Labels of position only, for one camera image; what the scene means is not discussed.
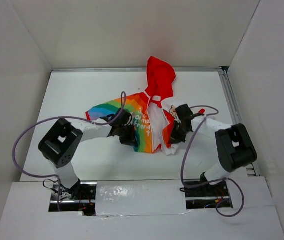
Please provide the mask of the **rainbow white red kids jacket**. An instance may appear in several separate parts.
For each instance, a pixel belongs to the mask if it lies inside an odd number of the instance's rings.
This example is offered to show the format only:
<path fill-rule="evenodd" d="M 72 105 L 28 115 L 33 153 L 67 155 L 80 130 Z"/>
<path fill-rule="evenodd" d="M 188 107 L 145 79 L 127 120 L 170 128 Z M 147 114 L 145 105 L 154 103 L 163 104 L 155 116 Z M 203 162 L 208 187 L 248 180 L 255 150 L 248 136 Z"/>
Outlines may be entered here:
<path fill-rule="evenodd" d="M 172 84 L 175 78 L 172 66 L 151 56 L 147 61 L 147 87 L 143 92 L 128 95 L 124 106 L 119 98 L 96 105 L 85 113 L 86 119 L 93 121 L 124 109 L 134 115 L 138 142 L 137 147 L 132 147 L 135 152 L 153 154 L 160 150 L 166 156 L 174 155 L 179 143 L 169 143 L 174 123 L 169 110 L 171 106 L 186 104 L 174 97 Z"/>

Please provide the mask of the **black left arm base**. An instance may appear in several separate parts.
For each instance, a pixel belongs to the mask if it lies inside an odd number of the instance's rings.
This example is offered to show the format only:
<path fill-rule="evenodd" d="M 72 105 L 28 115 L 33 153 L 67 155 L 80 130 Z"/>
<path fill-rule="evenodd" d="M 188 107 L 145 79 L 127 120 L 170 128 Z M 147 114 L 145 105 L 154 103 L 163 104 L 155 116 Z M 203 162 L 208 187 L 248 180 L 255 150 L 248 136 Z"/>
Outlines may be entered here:
<path fill-rule="evenodd" d="M 96 182 L 81 181 L 67 189 L 56 180 L 45 179 L 42 186 L 51 193 L 49 212 L 81 212 L 88 217 L 96 214 Z"/>

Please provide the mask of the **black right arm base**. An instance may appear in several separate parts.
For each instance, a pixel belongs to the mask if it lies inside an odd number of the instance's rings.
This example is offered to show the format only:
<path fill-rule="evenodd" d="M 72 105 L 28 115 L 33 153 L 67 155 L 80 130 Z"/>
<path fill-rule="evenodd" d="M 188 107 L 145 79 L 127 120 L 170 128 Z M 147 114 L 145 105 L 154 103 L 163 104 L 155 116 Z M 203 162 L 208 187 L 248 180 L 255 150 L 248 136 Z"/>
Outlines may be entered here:
<path fill-rule="evenodd" d="M 180 192 L 184 193 L 187 210 L 214 209 L 218 203 L 220 208 L 233 207 L 225 181 L 197 188 L 181 187 Z"/>

